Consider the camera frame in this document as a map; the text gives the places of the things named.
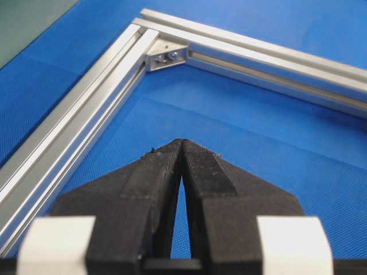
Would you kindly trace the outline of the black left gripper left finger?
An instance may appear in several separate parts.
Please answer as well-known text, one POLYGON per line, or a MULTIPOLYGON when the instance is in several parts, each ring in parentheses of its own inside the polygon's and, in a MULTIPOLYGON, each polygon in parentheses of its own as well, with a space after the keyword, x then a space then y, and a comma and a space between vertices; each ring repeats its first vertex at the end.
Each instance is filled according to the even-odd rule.
POLYGON ((89 269, 139 269, 168 258, 181 181, 181 139, 58 198, 52 216, 94 216, 89 269))

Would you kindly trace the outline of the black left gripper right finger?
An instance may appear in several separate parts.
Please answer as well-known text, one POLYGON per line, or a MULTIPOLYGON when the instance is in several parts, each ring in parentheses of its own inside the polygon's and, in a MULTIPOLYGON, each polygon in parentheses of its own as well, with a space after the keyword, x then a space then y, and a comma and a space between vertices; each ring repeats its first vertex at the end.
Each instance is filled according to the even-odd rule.
POLYGON ((182 165, 191 255, 205 269, 261 269, 256 217, 304 215, 289 192, 188 139, 182 165))

